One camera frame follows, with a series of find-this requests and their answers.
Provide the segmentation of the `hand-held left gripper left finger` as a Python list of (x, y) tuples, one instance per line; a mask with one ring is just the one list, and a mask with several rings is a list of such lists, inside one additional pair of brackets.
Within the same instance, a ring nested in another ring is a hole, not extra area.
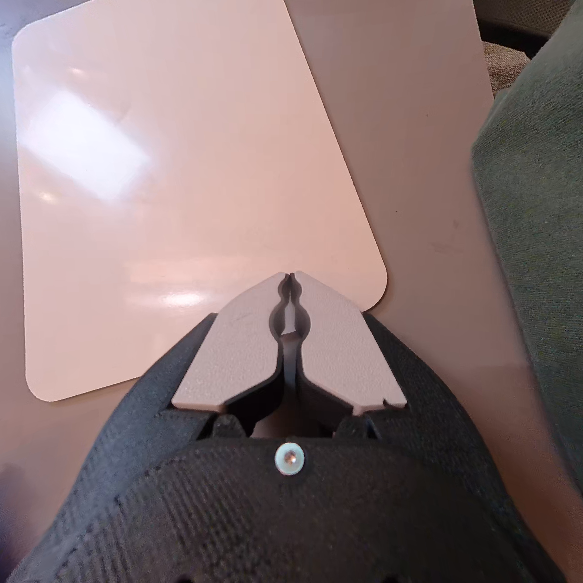
[(216, 315), (172, 398), (177, 409), (269, 415), (283, 398), (289, 275), (278, 272)]

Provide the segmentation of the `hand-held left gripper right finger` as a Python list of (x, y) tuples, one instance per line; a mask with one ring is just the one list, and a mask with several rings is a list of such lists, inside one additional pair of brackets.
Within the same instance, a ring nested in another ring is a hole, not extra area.
[(313, 417), (403, 409), (407, 399), (358, 306), (305, 272), (291, 280), (301, 406)]

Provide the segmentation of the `green sweatshirt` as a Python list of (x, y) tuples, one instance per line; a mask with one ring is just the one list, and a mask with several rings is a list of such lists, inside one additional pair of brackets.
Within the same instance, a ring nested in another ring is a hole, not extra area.
[(477, 193), (572, 481), (582, 491), (582, 1), (472, 146)]

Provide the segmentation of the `white whiteboard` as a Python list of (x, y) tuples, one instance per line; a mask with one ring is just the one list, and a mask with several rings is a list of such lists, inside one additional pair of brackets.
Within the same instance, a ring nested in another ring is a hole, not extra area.
[(387, 270), (284, 1), (89, 1), (12, 41), (25, 377), (141, 376), (279, 271)]

